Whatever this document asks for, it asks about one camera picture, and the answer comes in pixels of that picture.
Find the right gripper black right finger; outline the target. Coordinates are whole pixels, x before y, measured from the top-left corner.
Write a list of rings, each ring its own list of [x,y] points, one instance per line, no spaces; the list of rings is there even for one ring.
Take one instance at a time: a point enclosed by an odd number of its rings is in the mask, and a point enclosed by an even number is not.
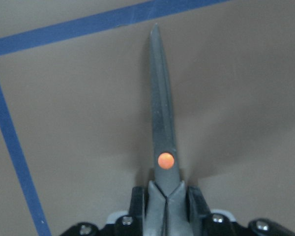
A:
[[[211,214],[210,208],[199,187],[188,187],[190,221],[206,218]]]

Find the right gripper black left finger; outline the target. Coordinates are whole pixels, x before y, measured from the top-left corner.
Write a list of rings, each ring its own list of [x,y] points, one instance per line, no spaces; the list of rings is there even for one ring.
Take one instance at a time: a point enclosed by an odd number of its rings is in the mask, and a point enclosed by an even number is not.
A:
[[[145,189],[143,187],[132,188],[128,215],[143,221],[145,216]]]

